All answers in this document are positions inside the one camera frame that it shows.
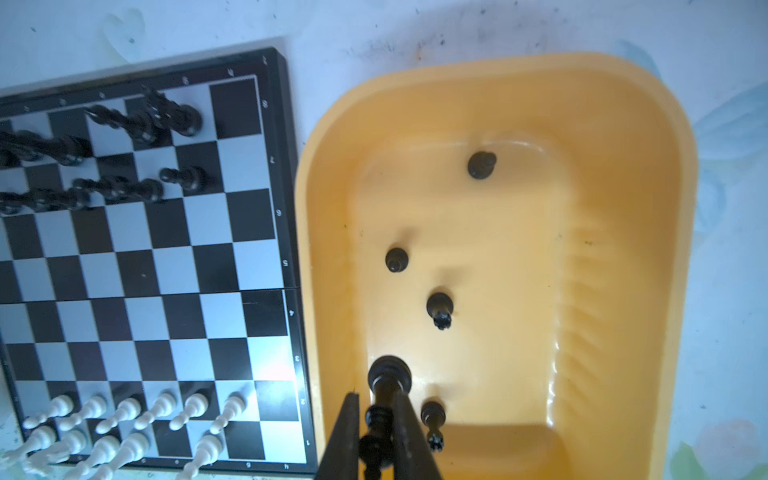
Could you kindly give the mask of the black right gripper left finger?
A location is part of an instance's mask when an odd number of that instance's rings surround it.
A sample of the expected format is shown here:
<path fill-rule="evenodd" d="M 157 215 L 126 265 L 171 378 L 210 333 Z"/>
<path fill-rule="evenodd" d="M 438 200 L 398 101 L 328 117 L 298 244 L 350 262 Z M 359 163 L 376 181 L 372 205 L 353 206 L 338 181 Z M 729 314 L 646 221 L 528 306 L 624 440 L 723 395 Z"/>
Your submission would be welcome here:
<path fill-rule="evenodd" d="M 316 480 L 357 480 L 359 464 L 359 395 L 348 393 L 315 475 Z"/>

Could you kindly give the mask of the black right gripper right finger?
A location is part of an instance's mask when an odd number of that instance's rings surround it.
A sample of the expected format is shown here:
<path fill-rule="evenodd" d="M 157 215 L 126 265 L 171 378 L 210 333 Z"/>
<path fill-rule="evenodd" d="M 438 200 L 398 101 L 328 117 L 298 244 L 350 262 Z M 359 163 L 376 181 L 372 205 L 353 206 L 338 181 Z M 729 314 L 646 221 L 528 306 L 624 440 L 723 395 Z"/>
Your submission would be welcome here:
<path fill-rule="evenodd" d="M 394 479 L 442 480 L 408 395 L 398 392 L 393 399 Z"/>

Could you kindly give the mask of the black tall chess piece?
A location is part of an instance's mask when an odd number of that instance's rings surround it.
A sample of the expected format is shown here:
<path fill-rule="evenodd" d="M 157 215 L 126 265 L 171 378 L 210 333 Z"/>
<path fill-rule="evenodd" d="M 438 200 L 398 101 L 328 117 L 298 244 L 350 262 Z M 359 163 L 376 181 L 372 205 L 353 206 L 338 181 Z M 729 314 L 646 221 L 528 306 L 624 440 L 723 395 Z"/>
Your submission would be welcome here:
<path fill-rule="evenodd" d="M 364 478 L 380 479 L 394 460 L 393 400 L 398 392 L 410 392 L 412 377 L 402 359 L 385 355 L 371 365 L 368 383 L 374 400 L 366 411 L 368 431 L 359 441 L 359 458 L 365 464 Z"/>

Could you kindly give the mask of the black pawn mid tub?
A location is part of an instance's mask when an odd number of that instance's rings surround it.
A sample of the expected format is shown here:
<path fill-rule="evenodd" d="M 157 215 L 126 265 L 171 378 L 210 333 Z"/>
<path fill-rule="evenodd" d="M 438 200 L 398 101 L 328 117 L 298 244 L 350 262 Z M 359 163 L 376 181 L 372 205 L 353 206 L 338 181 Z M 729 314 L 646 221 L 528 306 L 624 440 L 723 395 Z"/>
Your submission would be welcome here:
<path fill-rule="evenodd" d="M 392 273 L 399 273 L 404 271 L 409 263 L 409 256 L 407 252 L 399 247 L 390 249 L 385 255 L 385 264 L 387 269 Z"/>

